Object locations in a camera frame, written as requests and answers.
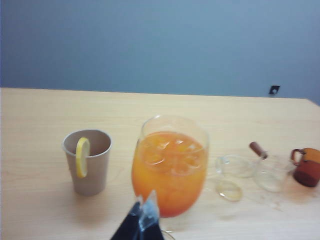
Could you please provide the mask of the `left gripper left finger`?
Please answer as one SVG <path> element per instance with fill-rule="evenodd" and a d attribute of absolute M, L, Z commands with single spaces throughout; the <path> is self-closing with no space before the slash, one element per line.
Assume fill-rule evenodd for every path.
<path fill-rule="evenodd" d="M 122 223 L 111 237 L 111 240 L 138 240 L 139 218 L 141 215 L 141 203 L 136 201 Z"/>

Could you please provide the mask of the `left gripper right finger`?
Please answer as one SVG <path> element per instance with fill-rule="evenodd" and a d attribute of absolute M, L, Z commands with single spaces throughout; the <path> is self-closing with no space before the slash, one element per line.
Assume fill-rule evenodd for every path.
<path fill-rule="evenodd" d="M 164 240 L 160 225 L 157 192 L 152 190 L 140 208 L 138 220 L 140 240 Z"/>

